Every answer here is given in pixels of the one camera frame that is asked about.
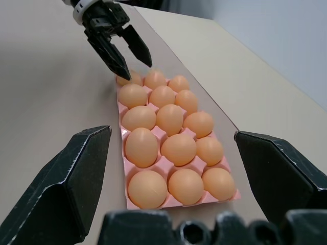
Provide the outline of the brown egg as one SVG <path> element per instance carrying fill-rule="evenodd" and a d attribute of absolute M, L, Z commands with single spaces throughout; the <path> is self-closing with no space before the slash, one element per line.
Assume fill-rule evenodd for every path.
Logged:
<path fill-rule="evenodd" d="M 121 125 L 133 131 L 137 128 L 152 130 L 156 124 L 156 114 L 147 106 L 137 106 L 128 110 L 122 118 Z"/>
<path fill-rule="evenodd" d="M 169 193 L 184 206 L 197 203 L 204 192 L 203 181 L 198 173 L 191 169 L 175 171 L 168 181 Z"/>
<path fill-rule="evenodd" d="M 163 106 L 156 115 L 156 125 L 165 131 L 168 137 L 178 134 L 183 125 L 182 109 L 174 104 Z"/>
<path fill-rule="evenodd" d="M 223 146 L 220 141 L 212 137 L 204 137 L 196 141 L 196 155 L 206 163 L 207 166 L 218 164 L 223 156 Z"/>
<path fill-rule="evenodd" d="M 147 99 L 146 91 L 137 84 L 124 85 L 118 93 L 118 101 L 129 109 L 146 105 Z"/>
<path fill-rule="evenodd" d="M 132 83 L 132 84 L 137 84 L 139 86 L 143 86 L 143 81 L 142 81 L 140 74 L 138 74 L 137 72 L 135 72 L 133 70 L 130 70 L 130 75 L 131 75 L 130 80 L 126 80 L 122 77 L 117 76 L 116 77 L 117 84 L 120 86 L 125 86 L 126 84 Z"/>
<path fill-rule="evenodd" d="M 158 108 L 162 108 L 168 104 L 175 103 L 175 93 L 174 91 L 168 86 L 158 86 L 155 88 L 149 97 L 149 103 L 152 103 L 154 106 Z"/>
<path fill-rule="evenodd" d="M 139 168 L 153 165 L 158 155 L 158 140 L 146 128 L 137 128 L 127 137 L 125 144 L 127 159 Z"/>
<path fill-rule="evenodd" d="M 186 111 L 187 115 L 198 111 L 198 99 L 190 90 L 182 90 L 175 97 L 175 105 Z"/>
<path fill-rule="evenodd" d="M 182 75 L 177 75 L 168 82 L 168 86 L 175 92 L 179 93 L 182 90 L 189 90 L 189 81 Z"/>
<path fill-rule="evenodd" d="M 136 173 L 131 178 L 127 191 L 130 200 L 142 209 L 158 208 L 168 193 L 164 178 L 152 170 Z"/>
<path fill-rule="evenodd" d="M 155 89 L 158 86 L 166 86 L 166 78 L 159 70 L 150 70 L 144 79 L 144 86 Z"/>
<path fill-rule="evenodd" d="M 203 138 L 213 131 L 214 120 L 204 111 L 195 112 L 184 120 L 183 127 L 193 131 L 197 138 Z"/>
<path fill-rule="evenodd" d="M 190 163 L 196 156 L 196 142 L 187 134 L 176 134 L 169 137 L 161 146 L 160 153 L 175 166 Z"/>
<path fill-rule="evenodd" d="M 204 189 L 218 201 L 226 201 L 233 197 L 236 185 L 231 174 L 222 168 L 210 168 L 202 175 Z"/>

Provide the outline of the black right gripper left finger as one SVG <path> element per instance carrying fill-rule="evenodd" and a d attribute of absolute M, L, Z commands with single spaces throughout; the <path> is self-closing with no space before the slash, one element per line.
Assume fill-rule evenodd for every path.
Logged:
<path fill-rule="evenodd" d="M 76 245 L 89 234 L 103 186 L 110 126 L 75 134 L 0 225 L 0 245 Z"/>

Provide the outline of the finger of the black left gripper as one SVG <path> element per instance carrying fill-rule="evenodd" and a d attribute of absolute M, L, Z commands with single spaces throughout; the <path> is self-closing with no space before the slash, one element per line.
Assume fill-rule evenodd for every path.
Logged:
<path fill-rule="evenodd" d="M 152 67 L 153 63 L 150 51 L 135 28 L 132 25 L 127 26 L 122 30 L 121 36 L 128 44 L 134 56 L 148 67 Z"/>
<path fill-rule="evenodd" d="M 110 42 L 110 38 L 103 34 L 88 34 L 87 40 L 114 74 L 128 81 L 131 79 L 125 59 Z"/>

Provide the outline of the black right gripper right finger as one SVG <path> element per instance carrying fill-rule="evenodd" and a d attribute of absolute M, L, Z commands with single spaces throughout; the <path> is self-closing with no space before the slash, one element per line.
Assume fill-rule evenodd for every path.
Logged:
<path fill-rule="evenodd" d="M 288 141 L 244 131 L 234 140 L 267 220 L 281 221 L 292 209 L 327 209 L 327 175 Z"/>

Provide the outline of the pink plastic egg tray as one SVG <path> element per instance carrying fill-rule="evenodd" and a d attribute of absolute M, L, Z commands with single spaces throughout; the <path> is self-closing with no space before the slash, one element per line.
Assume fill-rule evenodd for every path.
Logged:
<path fill-rule="evenodd" d="M 120 89 L 123 86 L 118 85 L 118 91 L 117 91 L 117 95 L 120 91 Z M 153 89 L 150 89 L 146 86 L 144 86 L 143 83 L 143 89 L 146 91 L 148 99 L 147 99 L 147 103 L 145 106 L 151 108 L 154 110 L 155 114 L 157 115 L 158 111 L 160 108 L 154 106 L 152 103 L 149 103 L 149 97 L 151 92 L 153 91 Z M 128 184 L 131 180 L 131 178 L 138 172 L 142 172 L 142 171 L 146 171 L 146 170 L 152 170 L 155 171 L 157 173 L 159 173 L 165 180 L 166 184 L 167 184 L 167 189 L 168 189 L 168 181 L 170 176 L 177 170 L 180 169 L 191 169 L 194 170 L 196 173 L 198 173 L 200 175 L 200 177 L 202 178 L 202 175 L 205 171 L 207 171 L 210 168 L 222 168 L 225 169 L 226 171 L 228 171 L 231 174 L 230 171 L 230 167 L 229 164 L 225 158 L 225 155 L 223 156 L 222 160 L 213 166 L 207 166 L 206 163 L 204 161 L 202 161 L 197 155 L 194 157 L 194 159 L 188 163 L 187 165 L 184 166 L 180 166 L 177 167 L 175 166 L 171 161 L 169 161 L 166 157 L 162 156 L 160 153 L 160 149 L 162 144 L 169 138 L 166 134 L 165 131 L 163 131 L 162 129 L 160 129 L 156 124 L 154 126 L 154 128 L 152 130 L 150 130 L 157 138 L 158 140 L 158 155 L 157 155 L 157 159 L 155 161 L 155 163 L 147 168 L 139 168 L 136 165 L 134 165 L 133 163 L 131 163 L 127 157 L 126 157 L 126 153 L 125 153 L 125 144 L 126 144 L 126 140 L 127 137 L 129 136 L 129 134 L 132 131 L 129 131 L 127 129 L 125 129 L 122 125 L 121 125 L 121 121 L 123 116 L 125 115 L 125 113 L 130 110 L 129 108 L 127 108 L 126 106 L 122 105 L 119 101 L 118 101 L 118 109 L 119 109 L 119 126 L 120 126 L 120 130 L 121 130 L 121 139 L 122 139 L 122 157 L 123 157 L 123 165 L 124 165 L 124 174 L 125 174 L 125 196 L 126 196 L 126 201 L 127 201 L 127 208 L 129 210 L 136 210 L 136 209 L 141 209 L 138 206 L 136 206 L 129 198 L 128 195 Z M 183 122 L 184 120 L 188 117 L 188 115 L 186 114 L 186 111 L 184 109 L 182 109 L 183 112 Z M 190 135 L 195 142 L 200 139 L 196 137 L 196 134 L 189 130 L 188 128 L 184 128 L 182 126 L 181 130 L 179 131 L 178 134 L 187 134 Z M 214 133 L 214 129 L 213 131 L 207 135 L 206 137 L 212 137 L 212 138 L 216 138 L 215 133 Z M 195 206 L 195 205 L 200 205 L 200 204 L 206 204 L 206 203 L 220 203 L 220 202 L 228 202 L 228 201 L 233 201 L 233 200 L 237 200 L 241 197 L 240 192 L 238 191 L 238 189 L 236 188 L 236 192 L 233 195 L 232 198 L 226 200 L 226 201 L 218 201 L 215 197 L 213 197 L 208 191 L 206 191 L 204 189 L 203 195 L 201 197 L 201 199 L 193 204 L 193 205 L 189 205 L 189 206 Z M 162 209 L 162 208 L 169 208 L 169 207 L 186 207 L 184 206 L 182 203 L 180 203 L 179 201 L 177 201 L 170 193 L 168 190 L 167 193 L 167 197 L 165 199 L 165 201 L 163 202 L 162 205 L 160 205 L 158 208 L 155 209 Z"/>

